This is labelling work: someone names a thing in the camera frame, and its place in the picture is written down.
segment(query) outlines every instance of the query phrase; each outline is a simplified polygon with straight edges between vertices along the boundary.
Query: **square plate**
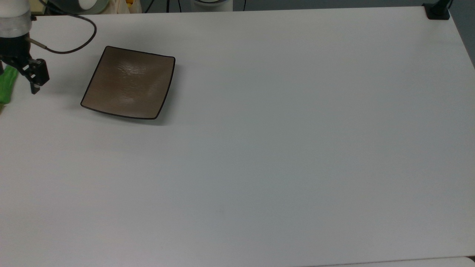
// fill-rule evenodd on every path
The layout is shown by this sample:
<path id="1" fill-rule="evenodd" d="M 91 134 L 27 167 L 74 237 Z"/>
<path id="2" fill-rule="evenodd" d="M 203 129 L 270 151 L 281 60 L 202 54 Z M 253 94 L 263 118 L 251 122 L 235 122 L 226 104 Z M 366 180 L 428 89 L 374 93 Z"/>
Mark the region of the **square plate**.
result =
<path id="1" fill-rule="evenodd" d="M 156 119 L 174 69 L 174 57 L 107 46 L 81 106 L 121 117 Z"/>

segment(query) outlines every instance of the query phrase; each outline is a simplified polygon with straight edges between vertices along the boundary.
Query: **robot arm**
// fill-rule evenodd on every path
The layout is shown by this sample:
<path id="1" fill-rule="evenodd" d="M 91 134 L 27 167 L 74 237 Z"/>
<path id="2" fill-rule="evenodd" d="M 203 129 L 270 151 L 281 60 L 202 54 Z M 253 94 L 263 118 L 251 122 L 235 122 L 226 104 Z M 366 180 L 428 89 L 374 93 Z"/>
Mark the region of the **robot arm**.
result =
<path id="1" fill-rule="evenodd" d="M 30 82 L 36 94 L 49 80 L 46 62 L 33 59 L 29 53 L 31 21 L 28 0 L 0 0 L 0 60 L 16 68 Z"/>

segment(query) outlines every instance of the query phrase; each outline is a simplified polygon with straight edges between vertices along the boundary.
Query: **white table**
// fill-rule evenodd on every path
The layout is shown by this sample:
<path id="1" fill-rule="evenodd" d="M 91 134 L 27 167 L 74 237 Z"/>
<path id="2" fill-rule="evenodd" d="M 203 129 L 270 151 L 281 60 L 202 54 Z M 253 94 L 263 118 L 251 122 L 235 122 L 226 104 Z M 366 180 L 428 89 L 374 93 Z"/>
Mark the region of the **white table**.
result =
<path id="1" fill-rule="evenodd" d="M 91 16 L 0 115 L 2 267 L 475 254 L 475 71 L 422 7 Z M 54 49 L 90 25 L 44 17 Z M 105 46 L 175 56 L 155 121 L 79 105 Z"/>

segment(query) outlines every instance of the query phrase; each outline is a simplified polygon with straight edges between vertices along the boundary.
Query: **black cable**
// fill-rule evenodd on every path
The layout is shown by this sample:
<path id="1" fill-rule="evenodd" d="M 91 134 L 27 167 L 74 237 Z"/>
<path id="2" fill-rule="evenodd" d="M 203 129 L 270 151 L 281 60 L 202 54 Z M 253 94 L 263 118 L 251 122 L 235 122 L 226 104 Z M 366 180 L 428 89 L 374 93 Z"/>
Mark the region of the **black cable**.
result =
<path id="1" fill-rule="evenodd" d="M 82 19 L 82 20 L 85 20 L 85 21 L 91 23 L 92 26 L 94 26 L 94 33 L 93 33 L 92 36 L 89 38 L 89 40 L 86 41 L 86 43 L 84 43 L 83 45 L 79 46 L 78 48 L 75 48 L 75 49 L 69 50 L 69 51 L 56 51 L 56 50 L 52 50 L 52 49 L 49 49 L 47 46 L 45 46 L 45 45 L 43 45 L 43 44 L 41 44 L 41 43 L 39 43 L 39 42 L 37 42 L 37 41 L 35 41 L 35 40 L 33 40 L 33 39 L 28 38 L 27 40 L 28 40 L 30 43 L 33 43 L 33 44 L 35 44 L 35 45 L 37 45 L 37 46 L 39 46 L 39 47 L 41 47 L 41 48 L 43 48 L 43 49 L 45 49 L 45 50 L 48 50 L 48 51 L 51 52 L 51 53 L 55 53 L 55 54 L 70 54 L 70 53 L 73 53 L 73 52 L 76 52 L 76 51 L 78 51 L 78 50 L 83 49 L 85 46 L 87 46 L 87 45 L 92 41 L 92 39 L 94 39 L 94 36 L 95 36 L 95 34 L 97 33 L 97 26 L 95 25 L 95 23 L 94 23 L 92 20 L 90 20 L 90 19 L 88 19 L 88 18 L 85 18 L 85 17 L 83 17 L 83 16 L 79 16 L 79 15 L 76 15 L 76 14 L 71 14 L 71 13 L 64 12 L 64 11 L 60 10 L 59 8 L 56 9 L 56 8 L 51 7 L 51 6 L 47 6 L 47 4 L 46 4 L 43 0 L 38 0 L 38 1 L 39 1 L 43 6 L 49 8 L 50 10 L 52 10 L 52 11 L 54 11 L 54 12 L 56 12 L 56 13 L 59 13 L 59 14 L 62 14 L 62 15 L 68 15 L 68 16 L 71 16 L 71 17 L 74 17 L 74 18 L 78 18 L 78 19 Z"/>
<path id="2" fill-rule="evenodd" d="M 152 0 L 152 1 L 150 2 L 150 5 L 149 5 L 149 7 L 147 7 L 147 9 L 145 10 L 145 13 L 148 13 L 148 10 L 150 10 L 150 7 L 152 6 L 152 4 L 153 4 L 154 1 L 155 1 L 155 0 Z"/>

